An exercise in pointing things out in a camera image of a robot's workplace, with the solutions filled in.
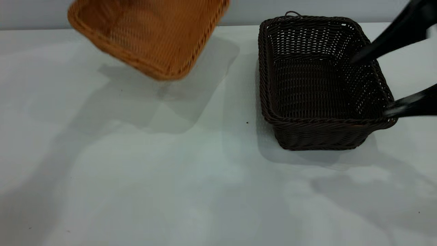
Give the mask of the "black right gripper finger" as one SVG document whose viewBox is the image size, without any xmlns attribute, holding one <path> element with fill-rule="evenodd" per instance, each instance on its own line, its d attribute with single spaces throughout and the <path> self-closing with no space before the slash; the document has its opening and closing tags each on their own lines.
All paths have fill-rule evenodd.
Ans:
<svg viewBox="0 0 437 246">
<path fill-rule="evenodd" d="M 364 65 L 392 51 L 427 39 L 427 30 L 437 23 L 435 0 L 411 0 L 395 20 L 371 44 L 351 58 Z"/>
<path fill-rule="evenodd" d="M 437 85 L 390 103 L 384 110 L 387 118 L 437 115 Z"/>
</svg>

